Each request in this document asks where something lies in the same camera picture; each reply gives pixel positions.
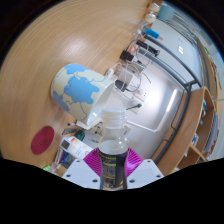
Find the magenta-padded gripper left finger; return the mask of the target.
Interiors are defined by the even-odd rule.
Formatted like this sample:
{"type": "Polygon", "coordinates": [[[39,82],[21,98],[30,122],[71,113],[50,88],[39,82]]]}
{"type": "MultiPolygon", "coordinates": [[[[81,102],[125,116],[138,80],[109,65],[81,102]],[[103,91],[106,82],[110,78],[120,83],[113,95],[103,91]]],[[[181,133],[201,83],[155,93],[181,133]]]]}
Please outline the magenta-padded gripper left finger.
{"type": "Polygon", "coordinates": [[[92,150],[84,159],[75,159],[62,176],[83,188],[101,189],[101,159],[99,149],[92,150]]]}

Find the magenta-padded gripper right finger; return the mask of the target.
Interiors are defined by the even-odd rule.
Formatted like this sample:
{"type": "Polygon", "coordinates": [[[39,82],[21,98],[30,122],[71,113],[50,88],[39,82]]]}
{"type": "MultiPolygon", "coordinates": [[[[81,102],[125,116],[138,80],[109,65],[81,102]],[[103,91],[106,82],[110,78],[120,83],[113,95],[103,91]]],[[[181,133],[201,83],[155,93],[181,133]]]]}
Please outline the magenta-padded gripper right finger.
{"type": "Polygon", "coordinates": [[[163,174],[151,159],[143,159],[133,149],[126,157],[126,188],[141,188],[163,178],[163,174]]]}

